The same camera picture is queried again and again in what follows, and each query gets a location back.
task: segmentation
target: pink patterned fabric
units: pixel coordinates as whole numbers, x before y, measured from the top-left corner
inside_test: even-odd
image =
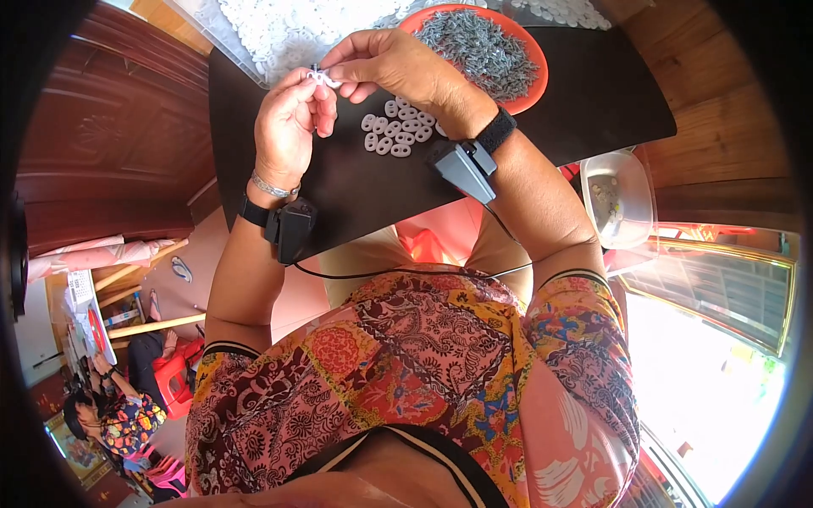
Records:
[[[134,264],[148,267],[150,260],[158,253],[159,248],[175,244],[173,240],[130,241],[122,244],[110,244],[113,241],[112,239],[117,238],[120,237],[101,238],[98,242],[102,245],[96,246],[93,246],[96,241],[85,241],[57,249],[56,251],[60,252],[55,254],[43,254],[31,259],[28,262],[28,282],[31,283],[55,273],[90,270],[118,264]]]
[[[560,274],[522,316],[502,284],[433,266],[373,279],[263,354],[212,337],[187,423],[191,494],[274,488],[328,445],[406,423],[468,452],[509,506],[616,503],[639,429],[606,281]]]

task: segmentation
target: table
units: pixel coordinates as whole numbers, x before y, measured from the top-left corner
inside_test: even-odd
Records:
[[[556,166],[677,132],[649,68],[619,28],[528,27],[548,60],[539,102],[517,115],[526,136]],[[229,228],[254,167],[254,118],[266,91],[217,49],[209,56],[209,116],[220,199]],[[383,115],[380,90],[360,105],[340,98],[334,134],[314,138],[301,195],[319,211],[300,259],[463,197],[423,158],[437,134],[407,158],[363,148],[359,125]]]

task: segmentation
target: silver bracelet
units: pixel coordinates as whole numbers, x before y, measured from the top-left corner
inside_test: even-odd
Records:
[[[265,193],[269,193],[275,198],[287,198],[288,196],[296,196],[299,193],[299,189],[302,187],[302,183],[297,185],[296,189],[291,190],[290,192],[283,189],[278,189],[273,185],[269,185],[263,181],[257,174],[257,170],[253,170],[251,172],[251,181],[254,182],[254,185],[257,186],[257,189],[262,190]]]

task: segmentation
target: hand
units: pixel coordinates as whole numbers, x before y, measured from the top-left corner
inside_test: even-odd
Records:
[[[96,353],[93,356],[93,367],[95,367],[96,372],[99,374],[106,374],[113,368],[102,353]]]
[[[255,170],[283,190],[295,189],[311,163],[313,132],[333,134],[336,94],[306,77],[309,71],[300,67],[282,78],[263,99],[254,122]]]
[[[351,33],[320,66],[343,82],[342,97],[359,103],[380,86],[437,117],[451,139],[475,137],[497,115],[487,93],[403,30]]]

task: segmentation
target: black cable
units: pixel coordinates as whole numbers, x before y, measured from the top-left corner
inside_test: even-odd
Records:
[[[516,242],[517,245],[521,245],[516,240],[516,238],[514,238],[514,235],[512,235],[511,232],[508,231],[508,228],[506,228],[506,225],[502,223],[502,221],[500,220],[499,217],[497,217],[497,214],[494,213],[493,210],[491,210],[491,207],[488,206],[488,205],[485,205],[485,204],[483,205],[483,207],[486,210],[488,210],[489,213],[497,220],[497,223],[500,225],[502,230],[508,235],[508,237],[510,239],[512,239],[514,242]],[[533,262],[526,263],[526,264],[522,265],[521,267],[516,267],[516,268],[512,268],[510,270],[505,270],[505,271],[500,271],[499,273],[495,273],[492,276],[480,276],[480,275],[477,275],[477,274],[474,274],[474,273],[455,273],[455,272],[443,272],[443,271],[412,270],[410,268],[390,268],[389,270],[372,271],[370,273],[360,273],[360,274],[354,275],[354,276],[329,276],[329,275],[325,275],[324,273],[317,273],[315,271],[310,271],[307,268],[302,268],[301,266],[299,266],[299,263],[294,263],[293,265],[296,268],[298,268],[299,270],[304,271],[306,274],[316,276],[316,277],[320,277],[322,279],[329,279],[329,280],[361,279],[363,277],[382,276],[385,273],[395,273],[395,272],[414,273],[414,274],[422,275],[422,276],[433,276],[433,275],[437,275],[438,273],[453,273],[453,275],[468,277],[470,279],[489,280],[489,279],[496,279],[497,277],[502,277],[502,276],[508,275],[509,273],[513,273],[515,271],[524,270],[525,268],[530,267],[531,265],[533,265]]]
[[[492,215],[492,216],[493,216],[493,217],[494,217],[494,218],[497,220],[498,224],[500,225],[500,228],[502,228],[502,230],[503,230],[504,232],[506,232],[506,234],[508,235],[508,237],[509,237],[510,239],[512,239],[512,240],[514,241],[514,243],[516,243],[517,245],[522,245],[522,244],[520,244],[520,243],[519,243],[519,242],[516,240],[516,238],[514,238],[514,235],[512,235],[512,234],[511,234],[511,232],[509,232],[509,231],[508,231],[508,228],[506,228],[506,225],[502,223],[502,221],[500,220],[500,218],[499,218],[499,217],[497,217],[497,214],[496,214],[496,213],[494,213],[494,210],[491,210],[491,207],[490,207],[490,206],[488,206],[488,205],[485,205],[485,204],[484,204],[484,205],[483,205],[483,207],[484,207],[486,210],[488,210],[488,211],[489,211],[489,213],[490,213],[490,214],[491,214],[491,215]]]
[[[299,270],[304,271],[308,275],[317,276],[322,279],[330,279],[330,280],[348,280],[348,279],[361,279],[363,277],[375,277],[375,276],[382,276],[385,273],[414,273],[421,276],[436,276],[437,274],[449,273],[455,276],[462,276],[468,277],[469,279],[479,279],[479,280],[489,280],[489,279],[496,279],[497,277],[502,277],[504,275],[508,275],[509,273],[513,273],[515,271],[523,270],[527,267],[533,265],[533,263],[527,263],[522,265],[521,267],[512,268],[510,270],[500,271],[499,273],[495,273],[492,276],[481,276],[477,275],[476,273],[459,273],[454,271],[428,271],[428,270],[412,270],[410,268],[390,268],[389,270],[381,270],[381,271],[373,271],[370,273],[359,273],[358,275],[354,276],[329,276],[325,275],[324,273],[317,273],[315,271],[310,271],[307,268],[302,268],[299,266],[299,263],[293,264]]]

